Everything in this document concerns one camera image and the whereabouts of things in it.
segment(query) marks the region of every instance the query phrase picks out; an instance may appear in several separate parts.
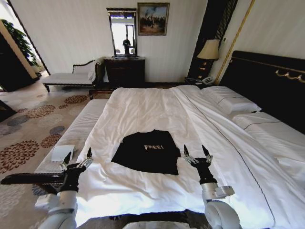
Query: mirror frame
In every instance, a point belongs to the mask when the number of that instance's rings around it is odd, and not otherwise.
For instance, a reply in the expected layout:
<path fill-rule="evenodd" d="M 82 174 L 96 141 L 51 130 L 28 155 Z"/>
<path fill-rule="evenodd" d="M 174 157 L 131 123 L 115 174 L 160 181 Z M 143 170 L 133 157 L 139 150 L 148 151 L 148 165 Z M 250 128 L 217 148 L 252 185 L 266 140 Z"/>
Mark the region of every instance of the mirror frame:
<path fill-rule="evenodd" d="M 111 37 L 112 37 L 112 45 L 113 45 L 113 52 L 114 56 L 120 56 L 120 57 L 134 57 L 138 56 L 137 51 L 137 8 L 106 8 L 108 17 L 109 17 L 109 25 L 110 25 L 110 31 L 111 31 Z M 125 56 L 125 54 L 116 54 L 115 51 L 115 45 L 114 45 L 114 39 L 113 39 L 113 32 L 112 32 L 112 22 L 111 22 L 111 12 L 132 12 L 134 15 L 134 54 L 131 54 L 129 56 Z"/>

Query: lamp shade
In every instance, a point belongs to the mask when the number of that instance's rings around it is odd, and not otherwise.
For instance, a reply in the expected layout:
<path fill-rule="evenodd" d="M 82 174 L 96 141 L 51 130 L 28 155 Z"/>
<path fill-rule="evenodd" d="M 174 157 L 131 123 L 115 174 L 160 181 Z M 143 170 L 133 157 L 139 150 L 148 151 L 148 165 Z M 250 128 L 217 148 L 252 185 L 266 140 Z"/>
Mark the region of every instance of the lamp shade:
<path fill-rule="evenodd" d="M 218 47 L 219 40 L 207 40 L 201 52 L 198 54 L 198 58 L 207 60 L 218 59 Z"/>

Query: telephone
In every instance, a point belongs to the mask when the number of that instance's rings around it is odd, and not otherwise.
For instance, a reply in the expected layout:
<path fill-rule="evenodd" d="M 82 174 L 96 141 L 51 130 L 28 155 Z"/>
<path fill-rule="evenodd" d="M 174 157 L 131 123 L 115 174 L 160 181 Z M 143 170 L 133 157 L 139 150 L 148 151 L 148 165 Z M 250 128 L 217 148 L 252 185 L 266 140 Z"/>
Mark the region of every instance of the telephone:
<path fill-rule="evenodd" d="M 206 77 L 202 80 L 205 85 L 210 85 L 213 83 L 213 79 L 211 77 Z"/>

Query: white bench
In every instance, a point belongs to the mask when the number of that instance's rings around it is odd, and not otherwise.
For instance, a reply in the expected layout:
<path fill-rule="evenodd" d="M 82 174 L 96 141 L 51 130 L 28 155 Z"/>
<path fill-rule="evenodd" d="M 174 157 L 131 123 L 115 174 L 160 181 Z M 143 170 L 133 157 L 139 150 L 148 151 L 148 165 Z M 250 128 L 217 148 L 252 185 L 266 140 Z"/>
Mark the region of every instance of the white bench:
<path fill-rule="evenodd" d="M 49 85 L 96 87 L 103 82 L 104 75 L 104 58 L 101 57 L 85 64 L 74 64 L 72 73 L 55 73 L 42 78 L 40 82 L 48 92 L 50 92 Z"/>
<path fill-rule="evenodd" d="M 84 107 L 80 114 L 73 121 L 68 130 L 60 138 L 55 146 L 75 145 L 73 157 L 70 164 L 76 162 L 85 141 L 91 130 L 101 116 L 108 99 L 93 99 Z M 35 170 L 35 173 L 60 173 L 59 161 L 51 161 L 53 149 L 47 154 L 44 160 Z"/>

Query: white pillow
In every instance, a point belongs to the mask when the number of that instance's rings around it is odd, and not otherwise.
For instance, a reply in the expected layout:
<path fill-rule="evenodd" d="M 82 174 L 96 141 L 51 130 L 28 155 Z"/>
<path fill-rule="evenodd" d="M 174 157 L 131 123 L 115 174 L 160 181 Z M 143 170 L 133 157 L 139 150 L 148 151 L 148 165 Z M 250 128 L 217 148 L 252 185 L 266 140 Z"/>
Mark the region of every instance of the white pillow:
<path fill-rule="evenodd" d="M 88 80 L 90 80 L 91 82 L 93 82 L 95 80 L 95 66 L 96 66 L 96 61 L 92 62 L 92 65 L 90 66 L 90 70 L 88 72 Z"/>
<path fill-rule="evenodd" d="M 264 112 L 239 114 L 233 122 L 263 145 L 282 169 L 305 189 L 304 134 Z"/>
<path fill-rule="evenodd" d="M 227 87 L 207 87 L 203 88 L 203 93 L 216 102 L 226 114 L 232 112 L 250 113 L 261 110 L 255 103 Z"/>

